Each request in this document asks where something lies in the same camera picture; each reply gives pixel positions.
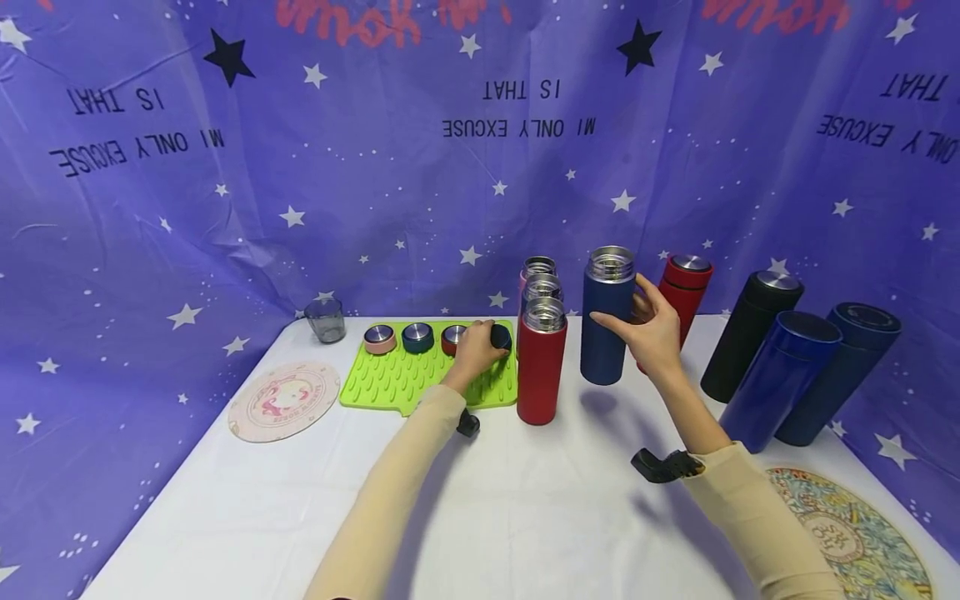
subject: white tablecloth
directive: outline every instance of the white tablecloth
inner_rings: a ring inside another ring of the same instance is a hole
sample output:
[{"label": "white tablecloth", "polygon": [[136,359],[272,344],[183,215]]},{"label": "white tablecloth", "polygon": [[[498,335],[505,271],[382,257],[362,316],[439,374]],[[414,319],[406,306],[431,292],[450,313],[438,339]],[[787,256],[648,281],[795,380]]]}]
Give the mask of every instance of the white tablecloth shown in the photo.
[{"label": "white tablecloth", "polygon": [[[250,378],[285,363],[333,365],[346,380],[373,319],[321,346],[309,324],[288,326]],[[684,348],[694,381],[726,323],[698,317]],[[647,483],[630,466],[642,446],[661,457],[680,439],[656,390],[626,361],[616,385],[579,371],[580,319],[566,338],[557,418],[531,427],[514,408],[478,411],[468,443],[455,435],[427,478],[390,598],[608,600],[755,596],[723,537],[683,486]],[[723,405],[707,400],[717,416]],[[87,589],[85,600],[300,600],[384,445],[395,412],[335,404],[316,424],[273,444],[247,444],[213,423],[150,510]],[[863,497],[921,554],[950,595],[950,556],[832,433],[809,448],[774,441],[767,466],[825,475]]]}]

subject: navy blue thermos bottle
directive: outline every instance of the navy blue thermos bottle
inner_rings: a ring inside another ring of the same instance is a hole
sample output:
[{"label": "navy blue thermos bottle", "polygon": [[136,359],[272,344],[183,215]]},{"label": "navy blue thermos bottle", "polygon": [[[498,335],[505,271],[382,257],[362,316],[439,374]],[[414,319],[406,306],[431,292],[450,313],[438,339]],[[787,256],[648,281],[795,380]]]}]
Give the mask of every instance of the navy blue thermos bottle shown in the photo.
[{"label": "navy blue thermos bottle", "polygon": [[592,311],[629,321],[634,311],[634,253],[603,246],[590,253],[584,272],[584,318],[580,374],[596,385],[611,385],[623,374],[626,343],[590,318]]},{"label": "navy blue thermos bottle", "polygon": [[827,320],[843,342],[777,431],[791,445],[810,445],[900,336],[900,319],[885,310],[842,302]]},{"label": "navy blue thermos bottle", "polygon": [[756,454],[827,365],[843,335],[822,317],[781,312],[720,417],[732,440]]}]

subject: clear glass cup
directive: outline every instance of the clear glass cup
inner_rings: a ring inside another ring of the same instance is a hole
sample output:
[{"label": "clear glass cup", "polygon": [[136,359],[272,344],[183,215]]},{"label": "clear glass cup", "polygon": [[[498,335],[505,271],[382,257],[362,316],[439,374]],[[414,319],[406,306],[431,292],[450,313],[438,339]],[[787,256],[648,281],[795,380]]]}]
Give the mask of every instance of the clear glass cup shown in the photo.
[{"label": "clear glass cup", "polygon": [[303,310],[321,344],[336,344],[347,335],[344,324],[344,307],[335,298],[313,300]]}]

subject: hand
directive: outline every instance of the hand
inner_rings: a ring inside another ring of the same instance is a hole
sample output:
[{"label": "hand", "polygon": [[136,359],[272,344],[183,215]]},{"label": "hand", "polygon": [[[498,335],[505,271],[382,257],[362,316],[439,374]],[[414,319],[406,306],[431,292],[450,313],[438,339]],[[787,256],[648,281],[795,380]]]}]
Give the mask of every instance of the hand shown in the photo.
[{"label": "hand", "polygon": [[627,343],[630,353],[651,379],[682,372],[677,311],[657,286],[639,273],[636,274],[636,285],[643,296],[634,292],[634,315],[630,323],[605,313],[591,312],[590,317]]},{"label": "hand", "polygon": [[462,396],[471,381],[510,353],[504,348],[494,348],[491,345],[492,327],[493,321],[474,321],[467,327],[467,331],[457,344],[457,355],[453,359],[453,366],[441,383]]}]

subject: colorful patterned coaster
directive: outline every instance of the colorful patterned coaster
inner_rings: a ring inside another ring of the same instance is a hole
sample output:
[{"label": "colorful patterned coaster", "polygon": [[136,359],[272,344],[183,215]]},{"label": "colorful patterned coaster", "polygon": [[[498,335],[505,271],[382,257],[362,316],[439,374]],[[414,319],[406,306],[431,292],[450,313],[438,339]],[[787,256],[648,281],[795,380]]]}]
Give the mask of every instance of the colorful patterned coaster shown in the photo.
[{"label": "colorful patterned coaster", "polygon": [[320,363],[292,363],[265,372],[230,404],[227,423],[246,442],[283,440],[324,415],[340,393],[340,376]]},{"label": "colorful patterned coaster", "polygon": [[916,551],[874,507],[805,470],[770,468],[767,475],[820,545],[849,600],[932,600]]}]

